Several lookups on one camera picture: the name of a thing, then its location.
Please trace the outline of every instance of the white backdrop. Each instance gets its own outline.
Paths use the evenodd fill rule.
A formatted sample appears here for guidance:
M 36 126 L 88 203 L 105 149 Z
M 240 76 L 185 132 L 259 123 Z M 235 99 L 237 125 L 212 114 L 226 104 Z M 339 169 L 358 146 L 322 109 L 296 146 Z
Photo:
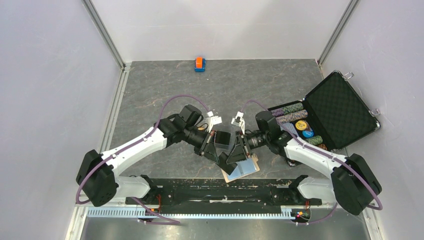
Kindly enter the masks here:
M 317 59 L 349 0 L 93 0 L 126 62 Z
M 79 0 L 2 0 L 0 29 L 0 239 L 62 240 L 120 69 Z
M 349 82 L 382 128 L 348 147 L 382 186 L 377 212 L 387 240 L 422 239 L 424 209 L 424 2 L 360 1 L 323 64 L 324 74 L 353 72 Z

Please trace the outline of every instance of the blue round sticker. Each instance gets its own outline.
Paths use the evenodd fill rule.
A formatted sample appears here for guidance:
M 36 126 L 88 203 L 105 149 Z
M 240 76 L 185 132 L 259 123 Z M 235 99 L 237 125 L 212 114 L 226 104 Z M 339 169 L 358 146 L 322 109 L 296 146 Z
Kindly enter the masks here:
M 314 132 L 313 131 L 303 130 L 302 131 L 302 134 L 305 136 L 305 138 L 310 138 L 310 137 L 313 137 L 314 136 Z

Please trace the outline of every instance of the black case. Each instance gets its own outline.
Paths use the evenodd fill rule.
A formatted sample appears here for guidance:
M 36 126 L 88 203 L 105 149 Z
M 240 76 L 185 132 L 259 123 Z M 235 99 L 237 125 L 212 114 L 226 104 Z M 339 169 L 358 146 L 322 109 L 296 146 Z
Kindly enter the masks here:
M 342 149 L 381 126 L 339 71 L 333 71 L 328 75 L 303 100 L 278 105 L 268 110 L 296 103 L 303 104 L 303 109 L 308 113 L 307 118 L 303 120 L 312 128 L 314 136 L 322 137 L 328 151 Z M 305 139 L 301 131 L 297 132 Z

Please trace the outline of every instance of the yellow round sticker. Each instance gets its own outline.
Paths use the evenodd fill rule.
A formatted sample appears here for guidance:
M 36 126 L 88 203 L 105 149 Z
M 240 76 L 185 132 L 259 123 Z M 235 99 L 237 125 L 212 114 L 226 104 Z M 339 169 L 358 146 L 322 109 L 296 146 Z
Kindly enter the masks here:
M 308 127 L 308 123 L 304 120 L 300 120 L 300 121 L 296 122 L 295 126 L 296 126 L 297 130 L 303 131 Z

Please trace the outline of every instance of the gray floor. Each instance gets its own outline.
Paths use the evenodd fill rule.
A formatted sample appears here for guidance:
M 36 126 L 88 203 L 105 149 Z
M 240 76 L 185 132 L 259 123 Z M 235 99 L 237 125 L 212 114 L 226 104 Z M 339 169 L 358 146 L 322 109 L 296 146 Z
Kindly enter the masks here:
M 313 209 L 312 220 L 328 209 Z M 338 209 L 328 220 L 295 226 L 288 220 L 181 219 L 181 226 L 144 225 L 130 218 L 96 218 L 85 221 L 82 240 L 369 240 L 364 218 Z
M 205 102 L 223 124 L 231 130 L 231 118 L 249 99 L 273 107 L 302 99 L 321 80 L 313 59 L 209 60 L 206 71 L 194 72 L 194 61 L 133 62 L 119 110 L 111 147 L 117 147 L 144 133 L 157 120 L 165 101 L 177 94 L 191 94 Z M 190 98 L 179 98 L 165 109 L 165 116 L 179 113 L 192 104 Z M 257 129 L 255 104 L 245 111 L 246 129 Z M 296 178 L 306 174 L 322 175 L 305 166 L 290 168 L 266 147 L 254 151 L 260 171 L 249 178 Z M 144 158 L 122 175 L 145 174 L 151 178 L 222 178 L 221 170 L 206 158 L 193 153 L 185 142 L 174 144 Z

